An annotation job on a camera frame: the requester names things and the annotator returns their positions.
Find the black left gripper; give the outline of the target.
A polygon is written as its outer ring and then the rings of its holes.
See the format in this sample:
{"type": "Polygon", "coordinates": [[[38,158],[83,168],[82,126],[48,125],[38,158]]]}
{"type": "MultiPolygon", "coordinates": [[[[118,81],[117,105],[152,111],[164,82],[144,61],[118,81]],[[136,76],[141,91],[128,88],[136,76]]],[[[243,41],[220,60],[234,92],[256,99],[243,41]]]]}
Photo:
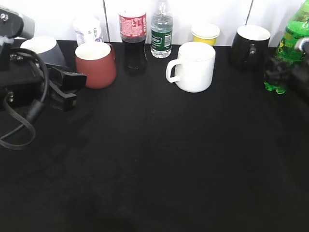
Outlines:
{"type": "Polygon", "coordinates": [[[72,72],[66,66],[45,64],[38,54],[29,49],[0,49],[1,111],[4,111],[4,102],[12,107],[31,103],[31,110],[42,111],[48,93],[50,107],[71,111],[77,102],[74,93],[85,87],[86,80],[87,75],[72,72]]]}

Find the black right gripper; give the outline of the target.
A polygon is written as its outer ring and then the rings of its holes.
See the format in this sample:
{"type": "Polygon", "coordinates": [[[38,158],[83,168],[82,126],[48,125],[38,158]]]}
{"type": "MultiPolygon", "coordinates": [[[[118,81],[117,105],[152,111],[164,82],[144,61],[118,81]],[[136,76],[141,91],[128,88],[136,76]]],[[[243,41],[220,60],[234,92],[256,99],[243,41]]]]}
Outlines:
{"type": "Polygon", "coordinates": [[[269,91],[278,94],[291,90],[305,103],[309,102],[309,38],[297,40],[295,51],[304,53],[300,62],[285,62],[274,57],[265,60],[265,85],[269,91]]]}

